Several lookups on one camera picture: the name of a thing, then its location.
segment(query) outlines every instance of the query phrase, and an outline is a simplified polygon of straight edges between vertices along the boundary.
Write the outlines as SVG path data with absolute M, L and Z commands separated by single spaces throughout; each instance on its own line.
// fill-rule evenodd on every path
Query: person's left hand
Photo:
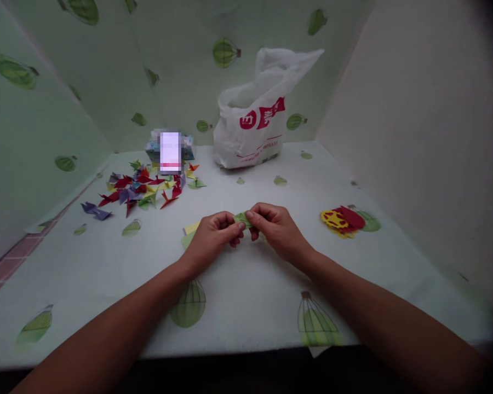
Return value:
M 244 223 L 236 223 L 234 215 L 223 211 L 201 219 L 190 246 L 181 259 L 199 275 L 221 254 L 226 244 L 236 247 L 243 238 Z

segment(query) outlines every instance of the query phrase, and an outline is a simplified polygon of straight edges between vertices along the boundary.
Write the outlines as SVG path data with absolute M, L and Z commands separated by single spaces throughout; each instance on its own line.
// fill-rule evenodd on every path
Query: hand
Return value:
M 226 244 L 236 247 L 243 238 L 244 223 L 236 223 L 234 215 L 223 211 L 201 219 L 190 246 L 181 259 L 201 274 L 221 254 Z
M 250 228 L 252 240 L 262 232 L 278 256 L 292 265 L 314 251 L 285 207 L 258 202 L 246 217 L 254 226 Z

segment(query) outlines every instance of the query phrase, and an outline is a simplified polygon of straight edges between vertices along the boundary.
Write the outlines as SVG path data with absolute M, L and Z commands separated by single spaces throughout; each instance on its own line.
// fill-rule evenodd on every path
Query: wall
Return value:
M 0 256 L 25 229 L 84 182 L 110 148 L 70 92 L 0 3 L 0 54 L 33 67 L 34 89 L 0 74 Z M 76 169 L 59 170 L 57 156 L 75 155 Z
M 462 0 L 378 0 L 317 139 L 437 266 L 493 300 L 493 23 L 483 17 Z
M 89 20 L 70 1 L 3 0 L 48 54 L 81 104 L 116 151 L 142 150 L 155 128 L 181 128 L 196 144 L 213 144 L 204 120 L 219 119 L 217 97 L 251 81 L 257 51 L 326 48 L 310 73 L 286 98 L 288 116 L 307 123 L 286 133 L 287 141 L 311 140 L 347 50 L 372 0 L 83 0 Z M 317 9 L 318 29 L 307 32 Z M 214 43 L 228 38 L 241 56 L 226 68 L 214 61 Z M 156 85 L 145 70 L 159 81 Z M 146 125 L 131 121 L 141 113 Z

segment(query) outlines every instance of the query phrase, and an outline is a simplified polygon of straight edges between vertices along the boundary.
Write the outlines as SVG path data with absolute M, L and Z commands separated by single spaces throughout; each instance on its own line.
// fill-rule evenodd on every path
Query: plastic bag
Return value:
M 224 168 L 264 163 L 283 146 L 285 96 L 324 52 L 296 53 L 262 48 L 254 81 L 223 91 L 221 118 L 214 130 L 214 160 Z

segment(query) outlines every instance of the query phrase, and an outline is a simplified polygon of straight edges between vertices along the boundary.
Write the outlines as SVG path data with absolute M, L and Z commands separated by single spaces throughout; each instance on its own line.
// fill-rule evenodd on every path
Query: patterned wallpaper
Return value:
M 372 0 L 2 0 L 115 151 L 155 128 L 213 144 L 217 97 L 262 47 L 325 54 L 285 104 L 287 141 L 316 133 Z

